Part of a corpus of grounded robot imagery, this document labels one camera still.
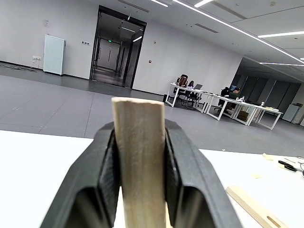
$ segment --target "ceiling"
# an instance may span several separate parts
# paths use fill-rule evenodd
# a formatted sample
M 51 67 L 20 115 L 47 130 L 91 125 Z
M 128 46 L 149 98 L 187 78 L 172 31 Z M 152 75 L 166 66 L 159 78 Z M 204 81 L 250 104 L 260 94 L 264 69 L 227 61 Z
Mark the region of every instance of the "ceiling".
M 290 71 L 295 71 L 293 66 L 289 66 Z M 286 74 L 278 69 L 274 69 L 268 65 L 262 65 L 258 62 L 244 57 L 237 70 L 237 74 L 252 77 L 270 78 L 278 81 L 287 81 L 292 83 L 299 83 L 297 79 L 286 76 Z
M 99 24 L 98 34 L 105 39 L 121 43 L 121 41 L 129 41 L 135 34 L 132 31 L 125 30 L 123 28 L 134 31 L 135 33 L 141 32 L 142 27 L 132 24 L 130 22 L 120 20 L 116 17 L 112 17 L 108 14 L 102 13 Z
M 297 60 L 215 20 L 190 10 L 176 2 L 163 7 L 151 0 L 89 0 L 118 12 L 149 22 L 156 20 L 186 33 L 233 50 L 256 62 L 300 64 Z M 193 6 L 200 0 L 180 0 Z M 149 12 L 134 8 L 129 4 Z M 265 35 L 304 30 L 303 0 L 215 0 L 200 7 L 200 11 L 231 24 L 252 35 Z M 196 26 L 200 24 L 218 33 Z M 291 55 L 304 57 L 304 35 L 265 38 L 265 41 Z M 304 82 L 304 67 L 271 65 L 273 75 L 285 81 Z

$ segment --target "wall outlet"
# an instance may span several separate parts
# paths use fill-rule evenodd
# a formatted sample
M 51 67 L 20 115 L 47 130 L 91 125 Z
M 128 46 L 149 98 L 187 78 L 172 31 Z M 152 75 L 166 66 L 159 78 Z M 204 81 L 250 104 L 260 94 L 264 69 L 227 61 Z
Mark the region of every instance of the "wall outlet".
M 40 56 L 33 56 L 33 60 L 35 60 L 35 59 L 41 60 L 42 58 Z
M 44 26 L 49 27 L 49 20 L 44 20 Z
M 82 44 L 90 46 L 89 42 L 81 41 Z

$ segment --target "bag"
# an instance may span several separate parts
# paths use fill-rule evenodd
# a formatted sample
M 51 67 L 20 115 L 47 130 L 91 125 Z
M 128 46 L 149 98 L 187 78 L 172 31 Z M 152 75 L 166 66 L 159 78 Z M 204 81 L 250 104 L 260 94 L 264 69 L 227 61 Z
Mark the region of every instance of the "bag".
M 180 87 L 186 87 L 188 83 L 188 77 L 186 75 L 182 75 L 178 80 L 177 85 Z

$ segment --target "wooden strip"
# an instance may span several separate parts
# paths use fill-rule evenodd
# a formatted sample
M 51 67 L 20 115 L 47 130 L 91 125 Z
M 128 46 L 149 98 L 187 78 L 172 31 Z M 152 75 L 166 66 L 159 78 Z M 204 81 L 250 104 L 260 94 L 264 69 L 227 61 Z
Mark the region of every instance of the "wooden strip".
M 256 202 L 243 189 L 238 186 L 229 186 L 226 189 L 230 195 L 245 211 L 248 212 L 264 228 L 287 228 L 283 222 L 276 218 L 269 210 Z
M 126 228 L 165 228 L 164 103 L 112 98 Z

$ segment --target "white desk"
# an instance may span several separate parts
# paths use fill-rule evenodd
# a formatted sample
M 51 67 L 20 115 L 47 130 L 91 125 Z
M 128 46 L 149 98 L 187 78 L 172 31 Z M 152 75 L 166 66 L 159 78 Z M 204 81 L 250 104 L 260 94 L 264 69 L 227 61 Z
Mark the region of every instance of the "white desk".
M 69 167 L 91 139 L 0 131 L 0 227 L 39 228 Z M 304 178 L 261 155 L 201 150 L 224 187 L 239 185 L 291 228 L 302 228 Z M 261 174 L 253 179 L 250 175 Z M 260 228 L 237 203 L 244 228 Z M 122 196 L 115 228 L 124 228 Z
M 201 150 L 212 163 L 222 185 L 237 185 L 270 210 L 290 228 L 304 224 L 304 177 L 278 167 L 277 161 L 267 161 L 261 154 Z M 288 158 L 275 156 L 277 160 Z M 260 179 L 251 177 L 261 175 Z M 244 228 L 261 226 L 231 197 L 230 201 Z
M 210 113 L 210 109 L 212 107 L 212 102 L 216 98 L 225 101 L 224 104 L 223 104 L 223 107 L 222 107 L 222 110 L 221 110 L 219 116 L 215 116 L 215 115 L 213 115 L 213 114 Z M 233 113 L 231 115 L 229 115 L 227 113 L 224 113 L 225 107 L 226 107 L 226 105 L 227 105 L 228 102 L 236 104 L 236 107 L 235 107 L 235 109 L 234 109 L 234 111 L 233 111 Z M 237 118 L 238 114 L 241 111 L 241 109 L 242 109 L 243 106 L 247 107 L 247 111 L 248 111 L 249 108 L 252 109 L 252 111 L 249 113 L 249 116 L 248 116 L 246 122 Z M 207 107 L 208 108 L 207 108 L 207 112 L 206 113 L 208 115 L 212 116 L 213 118 L 217 119 L 218 121 L 221 119 L 222 115 L 226 115 L 226 116 L 230 117 L 231 119 L 234 119 L 234 120 L 236 120 L 236 121 L 238 121 L 238 122 L 240 122 L 240 123 L 242 123 L 242 124 L 244 124 L 246 126 L 250 126 L 250 124 L 252 123 L 255 115 L 257 114 L 257 112 L 259 112 L 258 117 L 256 118 L 255 123 L 257 123 L 258 125 L 261 125 L 261 126 L 267 128 L 267 129 L 270 129 L 270 130 L 274 129 L 274 127 L 275 127 L 277 121 L 279 120 L 281 114 L 283 114 L 282 112 L 275 111 L 273 109 L 269 109 L 269 108 L 265 108 L 265 107 L 257 106 L 257 105 L 254 105 L 254 104 L 245 103 L 245 102 L 239 102 L 239 101 L 232 100 L 230 98 L 222 97 L 222 96 L 219 96 L 219 95 L 212 95 L 212 98 L 211 98 L 210 102 L 208 102 Z M 265 124 L 263 124 L 263 123 L 260 122 L 265 112 L 271 112 L 271 113 L 275 113 L 275 114 L 278 115 L 276 117 L 276 119 L 275 119 L 275 122 L 272 124 L 272 126 L 267 126 L 267 125 L 265 125 Z
M 258 125 L 261 125 L 261 126 L 263 126 L 265 128 L 268 128 L 271 131 L 274 129 L 277 121 L 279 120 L 280 116 L 283 114 L 282 112 L 275 111 L 275 110 L 272 110 L 272 109 L 269 109 L 269 108 L 265 108 L 265 107 L 261 107 L 261 106 L 257 106 L 256 112 L 259 112 L 259 115 L 257 116 L 255 123 L 257 123 Z M 264 115 L 265 112 L 271 112 L 271 113 L 277 114 L 275 122 L 272 124 L 272 126 L 267 126 L 267 125 L 265 125 L 265 124 L 263 124 L 263 123 L 260 122 L 261 119 L 263 118 L 263 115 Z
M 173 99 L 173 102 L 169 102 L 169 95 L 171 94 L 171 88 L 174 87 L 176 88 L 176 93 L 175 93 L 175 96 L 174 96 L 174 99 Z M 207 96 L 207 99 L 209 98 L 210 94 L 202 91 L 202 90 L 196 90 L 196 89 L 187 89 L 187 88 L 184 88 L 184 87 L 180 87 L 174 83 L 170 83 L 170 88 L 168 90 L 168 93 L 167 93 L 167 99 L 166 99 L 166 103 L 169 104 L 171 107 L 174 107 L 175 105 L 175 102 L 176 102 L 176 99 L 177 99 L 177 96 L 178 96 L 178 93 L 179 93 L 179 90 L 185 90 L 185 91 L 190 91 L 190 92 L 193 92 L 193 93 L 196 93 L 196 94 L 199 94 L 199 99 L 198 101 L 196 102 L 195 104 L 195 109 L 199 110 L 200 112 L 204 113 L 206 111 L 206 106 L 207 106 L 207 102 L 205 102 L 205 104 L 203 105 L 203 107 L 200 109 L 199 108 L 199 102 L 200 102 L 200 99 L 203 95 L 206 95 Z

